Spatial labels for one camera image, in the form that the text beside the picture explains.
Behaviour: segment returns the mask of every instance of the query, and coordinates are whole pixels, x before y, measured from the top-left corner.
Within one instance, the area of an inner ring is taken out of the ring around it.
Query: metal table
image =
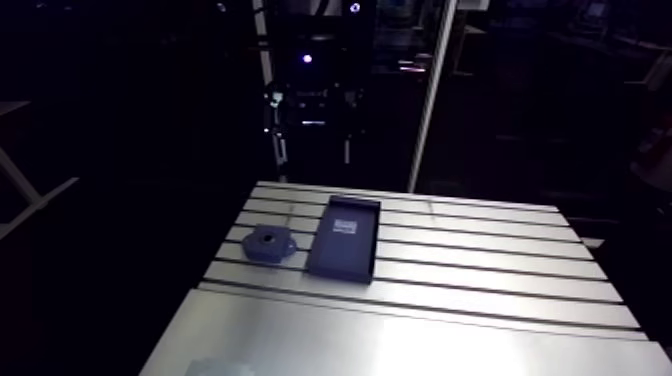
[[[302,272],[332,194],[382,204],[371,285]],[[256,224],[290,227],[300,251],[250,262],[240,241]],[[206,363],[237,376],[672,375],[555,207],[271,182],[142,374]]]

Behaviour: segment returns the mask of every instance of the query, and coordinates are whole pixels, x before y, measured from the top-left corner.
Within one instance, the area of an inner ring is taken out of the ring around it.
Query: label
[[[340,232],[342,234],[355,234],[357,233],[357,222],[337,219],[334,221],[334,232]]]

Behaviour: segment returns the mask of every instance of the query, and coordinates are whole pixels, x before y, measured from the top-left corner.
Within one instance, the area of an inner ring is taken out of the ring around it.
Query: black tray
[[[308,258],[310,274],[371,283],[380,202],[331,196]]]

